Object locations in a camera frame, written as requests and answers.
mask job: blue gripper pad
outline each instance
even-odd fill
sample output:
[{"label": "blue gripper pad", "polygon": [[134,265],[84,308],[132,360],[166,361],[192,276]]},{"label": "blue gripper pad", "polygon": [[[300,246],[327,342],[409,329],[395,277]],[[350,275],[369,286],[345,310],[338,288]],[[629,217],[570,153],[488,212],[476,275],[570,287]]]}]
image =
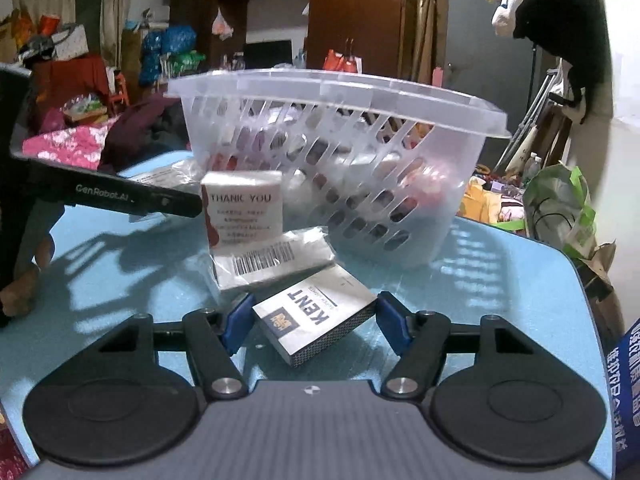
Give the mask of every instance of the blue gripper pad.
[{"label": "blue gripper pad", "polygon": [[412,337],[406,319],[412,315],[411,311],[390,292],[383,291],[378,294],[376,323],[396,355],[401,356],[411,344]]},{"label": "blue gripper pad", "polygon": [[238,304],[227,314],[225,331],[220,336],[220,341],[230,356],[240,349],[255,320],[255,296],[245,294],[236,301]]}]

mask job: metal pivot cap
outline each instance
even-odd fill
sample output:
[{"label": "metal pivot cap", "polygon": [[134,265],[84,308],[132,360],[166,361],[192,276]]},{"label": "metal pivot cap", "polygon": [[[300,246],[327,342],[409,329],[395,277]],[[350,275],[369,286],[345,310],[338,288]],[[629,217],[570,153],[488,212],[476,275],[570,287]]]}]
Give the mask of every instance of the metal pivot cap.
[{"label": "metal pivot cap", "polygon": [[242,383],[238,379],[220,377],[211,383],[211,389],[220,395],[233,395],[242,389]]},{"label": "metal pivot cap", "polygon": [[409,377],[396,377],[389,379],[386,387],[395,394],[412,394],[418,389],[418,383]]}]

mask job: pink floral cloth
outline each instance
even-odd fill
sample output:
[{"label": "pink floral cloth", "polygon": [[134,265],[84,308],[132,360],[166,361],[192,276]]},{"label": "pink floral cloth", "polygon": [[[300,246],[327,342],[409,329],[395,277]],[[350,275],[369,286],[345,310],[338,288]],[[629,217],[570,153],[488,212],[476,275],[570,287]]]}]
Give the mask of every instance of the pink floral cloth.
[{"label": "pink floral cloth", "polygon": [[22,143],[22,152],[27,156],[96,170],[104,139],[117,120],[109,119],[100,127],[77,126],[31,137]]}]

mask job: red chair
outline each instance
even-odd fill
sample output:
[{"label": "red chair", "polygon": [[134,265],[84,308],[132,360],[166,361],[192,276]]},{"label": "red chair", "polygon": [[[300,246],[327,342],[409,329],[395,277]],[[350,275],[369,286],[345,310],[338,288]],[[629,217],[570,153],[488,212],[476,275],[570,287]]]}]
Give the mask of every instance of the red chair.
[{"label": "red chair", "polygon": [[112,115],[117,114],[117,108],[126,108],[129,106],[129,94],[127,94],[127,82],[120,72],[115,77],[116,93],[109,96],[109,112]]}]

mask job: wooden cabinet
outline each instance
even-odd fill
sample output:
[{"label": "wooden cabinet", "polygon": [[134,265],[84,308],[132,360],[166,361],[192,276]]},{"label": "wooden cabinet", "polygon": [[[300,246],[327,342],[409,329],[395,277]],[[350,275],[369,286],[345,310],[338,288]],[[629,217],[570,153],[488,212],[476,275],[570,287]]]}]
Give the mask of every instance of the wooden cabinet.
[{"label": "wooden cabinet", "polygon": [[308,68],[322,68],[327,51],[353,53],[363,72],[395,77],[398,72],[401,0],[310,0],[306,38]]},{"label": "wooden cabinet", "polygon": [[[217,67],[221,54],[241,50],[246,34],[248,0],[171,0],[171,22],[188,23],[198,34],[197,49]],[[234,28],[224,42],[211,35],[218,6]],[[365,73],[396,76],[401,0],[310,0],[307,66],[321,68],[330,48],[343,51],[353,38],[353,53],[363,59]]]}]

